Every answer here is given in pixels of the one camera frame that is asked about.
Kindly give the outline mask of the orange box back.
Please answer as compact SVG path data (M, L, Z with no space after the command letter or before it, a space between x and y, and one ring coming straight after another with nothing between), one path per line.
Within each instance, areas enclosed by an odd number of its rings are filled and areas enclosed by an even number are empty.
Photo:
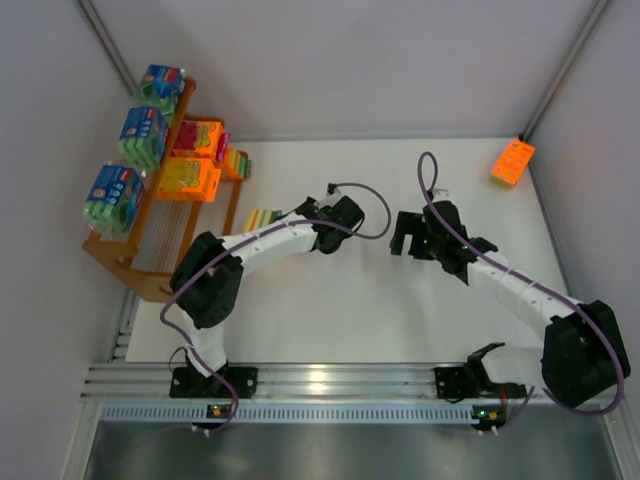
M272 224L277 221L282 215L281 210L271 210L271 209L254 209L252 210L244 224L243 232L250 232L260 228L263 228L267 225Z

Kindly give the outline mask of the orange green box yellow sponge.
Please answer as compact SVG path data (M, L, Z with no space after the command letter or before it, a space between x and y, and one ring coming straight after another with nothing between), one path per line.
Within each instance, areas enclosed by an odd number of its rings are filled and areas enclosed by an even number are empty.
M245 180L250 177L252 161L248 154L233 146L228 146L223 158L222 170L227 179Z

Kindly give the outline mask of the pink scrubber sponge box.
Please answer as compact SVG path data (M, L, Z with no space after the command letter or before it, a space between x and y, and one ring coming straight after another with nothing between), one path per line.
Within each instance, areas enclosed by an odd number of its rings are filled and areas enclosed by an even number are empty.
M229 139L230 134L220 121L183 121L171 155L222 162Z

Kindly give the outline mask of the blue green sponge pack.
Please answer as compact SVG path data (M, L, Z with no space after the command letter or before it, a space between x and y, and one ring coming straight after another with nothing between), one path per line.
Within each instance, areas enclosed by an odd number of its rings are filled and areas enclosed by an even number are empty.
M127 234L145 192L143 179L134 168L103 165L85 200L84 219L100 233Z
M185 70L151 64L133 95L135 106L154 107L171 124L185 87Z
M148 170L161 165L169 127L156 107L135 106L129 109L117 149L124 161Z

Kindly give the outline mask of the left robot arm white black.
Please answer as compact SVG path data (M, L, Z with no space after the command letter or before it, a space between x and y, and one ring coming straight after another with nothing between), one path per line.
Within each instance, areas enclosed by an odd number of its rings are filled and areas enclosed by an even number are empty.
M342 229L351 231L364 218L356 202L337 193L321 201L309 197L295 210L243 234L198 235L170 280L176 292L202 268L207 269L177 299L193 346L188 349L186 366L174 376L178 386L171 395L212 398L220 394L221 382L206 368L228 377L224 321L235 306L245 276L289 255L315 250L332 254L351 236Z

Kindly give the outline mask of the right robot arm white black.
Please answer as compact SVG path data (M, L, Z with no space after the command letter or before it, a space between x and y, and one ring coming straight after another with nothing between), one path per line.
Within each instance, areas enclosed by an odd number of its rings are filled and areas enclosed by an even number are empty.
M452 201L399 212L390 250L398 255L404 247L490 296L538 336L534 347L495 341L471 353L463 368L477 392L500 384L535 386L574 409L629 377L617 320L606 303L565 297L509 265L496 245L468 236Z

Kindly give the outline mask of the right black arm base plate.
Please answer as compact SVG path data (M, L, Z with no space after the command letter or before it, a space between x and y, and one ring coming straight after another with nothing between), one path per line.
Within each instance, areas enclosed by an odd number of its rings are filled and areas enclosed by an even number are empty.
M527 389L515 383L493 383L462 366L433 370L437 397L457 402L467 399L524 399Z

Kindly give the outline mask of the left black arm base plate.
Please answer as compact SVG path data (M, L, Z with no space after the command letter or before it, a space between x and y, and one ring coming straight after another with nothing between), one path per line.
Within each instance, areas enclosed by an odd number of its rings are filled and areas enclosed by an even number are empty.
M257 390L258 369L254 367L225 367L223 378L240 399L251 398ZM205 377L191 367L177 367L172 372L170 398L231 399L232 392L213 376Z

